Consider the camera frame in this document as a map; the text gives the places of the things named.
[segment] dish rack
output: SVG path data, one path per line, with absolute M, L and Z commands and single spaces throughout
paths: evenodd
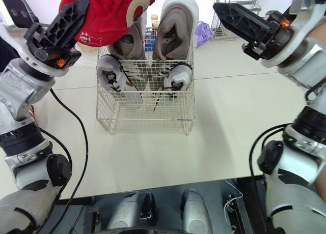
M 120 60 L 125 72 L 142 67 L 142 78 L 147 81 L 145 89 L 138 92 L 115 92 L 105 90 L 97 81 L 97 120 L 110 134 L 119 131 L 180 131 L 189 135 L 195 122 L 195 89 L 192 81 L 186 91 L 154 91 L 161 86 L 156 72 L 159 67 L 171 69 L 179 62 L 189 64 L 194 70 L 193 47 L 186 60 L 153 61 L 152 49 L 155 30 L 148 27 L 145 35 L 146 60 Z M 109 54 L 107 46 L 100 47 L 98 58 Z M 134 82 L 135 87 L 144 86 Z M 136 104 L 137 108 L 126 106 Z
M 246 8 L 248 8 L 251 12 L 259 15 L 261 7 L 256 3 L 256 1 L 237 1 L 237 2 L 230 2 L 234 4 L 240 4 Z M 218 15 L 214 12 L 213 21 L 211 25 L 212 30 L 212 37 L 211 40 L 219 40 L 219 39 L 226 39 L 230 40 L 237 37 L 237 35 L 230 30 L 226 29 L 221 20 L 219 19 Z

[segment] white sneaker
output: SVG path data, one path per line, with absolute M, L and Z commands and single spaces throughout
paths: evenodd
M 114 92 L 111 94 L 121 105 L 131 109 L 142 106 L 142 95 L 132 93 L 138 90 L 114 56 L 107 54 L 99 58 L 96 65 L 96 74 L 101 86 L 109 92 Z
M 164 79 L 163 90 L 186 91 L 193 80 L 193 70 L 189 64 L 178 63 L 168 78 Z

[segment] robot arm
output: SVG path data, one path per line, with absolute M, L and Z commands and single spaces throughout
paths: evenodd
M 326 47 L 309 32 L 326 0 L 293 0 L 288 13 L 260 18 L 237 4 L 215 4 L 223 25 L 247 41 L 243 51 L 307 91 L 307 104 L 258 159 L 266 179 L 266 213 L 276 233 L 324 233 L 326 204 L 309 189 L 326 162 Z
M 0 76 L 0 147 L 18 189 L 0 200 L 1 233 L 39 229 L 71 177 L 68 160 L 52 153 L 29 108 L 51 89 L 54 77 L 65 75 L 80 57 L 73 36 L 87 6 L 88 0 L 67 4 L 45 29 L 29 19 L 20 0 L 1 0 L 1 37 L 20 56 Z

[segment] black cable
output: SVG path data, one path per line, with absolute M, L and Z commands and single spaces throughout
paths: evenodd
M 321 85 L 323 85 L 324 83 L 326 83 L 326 78 L 324 78 L 323 80 L 321 80 L 320 82 L 318 82 L 316 85 L 314 85 L 313 87 L 311 87 L 309 90 L 306 91 L 305 93 L 305 99 L 306 101 L 309 100 L 309 95 L 314 92 L 318 87 L 320 87 Z
M 60 222 L 63 220 L 65 214 L 67 213 L 68 208 L 69 208 L 69 206 L 70 206 L 70 204 L 71 204 L 71 202 L 73 200 L 73 197 L 75 196 L 76 191 L 77 191 L 78 187 L 80 186 L 80 183 L 83 180 L 83 177 L 84 177 L 84 174 L 85 174 L 85 171 L 86 171 L 86 168 L 87 168 L 87 163 L 88 163 L 88 139 L 87 139 L 86 129 L 85 129 L 84 124 L 81 121 L 81 119 L 57 97 L 57 95 L 55 94 L 53 89 L 50 89 L 50 92 L 51 92 L 52 96 L 56 99 L 56 101 L 61 106 L 63 106 L 68 112 L 70 112 L 78 120 L 78 122 L 80 123 L 80 126 L 81 126 L 81 128 L 83 130 L 83 134 L 84 134 L 84 138 L 85 138 L 85 145 L 86 145 L 86 156 L 85 156 L 85 164 L 84 164 L 83 171 L 81 173 L 80 179 L 79 179 L 75 189 L 73 190 L 73 192 L 72 192 L 72 194 L 71 194 L 71 196 L 70 196 L 70 198 L 69 198 L 69 200 L 68 200 L 68 202 L 66 204 L 65 209 L 63 210 L 63 213 L 61 214 L 60 218 L 58 219 L 58 221 L 56 222 L 56 224 L 54 225 L 54 227 L 50 231 L 50 233 L 53 233 L 54 230 L 59 226 Z
M 78 216 L 77 216 L 77 218 L 76 218 L 76 220 L 75 220 L 75 223 L 73 224 L 73 226 L 72 226 L 72 228 L 70 229 L 70 231 L 68 232 L 68 234 L 73 234 L 73 231 L 75 230 L 75 227 L 76 227 L 76 225 L 77 225 L 77 222 L 78 222 L 78 220 L 80 219 L 80 217 L 81 217 L 81 215 L 82 215 L 83 209 L 84 209 L 84 206 L 81 207 L 80 212 L 79 212 L 79 214 L 78 214 Z
M 267 141 L 267 139 L 269 139 L 271 136 L 275 135 L 276 133 L 279 133 L 281 131 L 284 131 L 284 128 L 281 128 L 281 129 L 278 129 L 277 131 L 274 131 L 272 132 L 271 134 L 267 135 L 265 138 L 264 138 L 264 141 L 262 142 L 261 144 L 261 150 L 264 149 L 265 147 L 265 142 Z
M 252 184 L 253 184 L 253 187 L 254 187 L 254 194 L 256 195 L 256 198 L 258 200 L 258 205 L 259 205 L 259 208 L 260 208 L 260 214 L 261 214 L 261 218 L 262 218 L 262 223 L 263 223 L 263 226 L 264 226 L 264 229 L 265 229 L 265 232 L 267 231 L 266 230 L 266 223 L 265 223 L 265 220 L 264 220 L 264 213 L 263 213 L 263 206 L 261 205 L 261 202 L 259 200 L 259 195 L 258 195 L 258 188 L 257 188 L 257 185 L 256 185 L 256 181 L 255 181 L 255 175 L 254 175 L 254 170 L 253 170 L 253 153 L 254 153 L 254 150 L 255 150 L 255 147 L 258 143 L 258 141 L 265 135 L 267 134 L 268 132 L 272 131 L 272 130 L 275 130 L 275 129 L 279 129 L 279 128 L 284 128 L 288 125 L 290 125 L 291 123 L 288 123 L 288 124 L 282 124 L 282 125 L 278 125 L 278 126 L 273 126 L 269 129 L 267 129 L 266 131 L 264 131 L 263 133 L 261 133 L 257 139 L 255 140 L 255 142 L 253 143 L 251 149 L 250 149 L 250 153 L 249 153 L 249 168 L 250 168 L 250 174 L 251 174 L 251 180 L 252 180 Z
M 62 147 L 63 151 L 65 151 L 65 153 L 68 157 L 69 164 L 70 164 L 70 170 L 72 171 L 72 159 L 71 159 L 71 155 L 70 155 L 68 149 L 66 148 L 66 146 L 64 146 L 64 144 L 59 139 L 57 139 L 55 136 L 53 136 L 51 133 L 47 132 L 46 130 L 44 130 L 40 127 L 39 127 L 39 129 L 42 133 L 44 133 L 48 137 L 52 138 L 52 140 L 56 141 Z

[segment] orange component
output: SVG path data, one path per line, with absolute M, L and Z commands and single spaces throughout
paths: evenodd
M 59 60 L 57 60 L 57 65 L 58 65 L 59 67 L 63 67 L 65 64 L 66 64 L 66 61 L 65 61 L 65 60 L 63 60 L 63 59 L 59 59 Z
M 290 20 L 288 19 L 281 19 L 280 24 L 283 28 L 288 28 L 291 24 Z

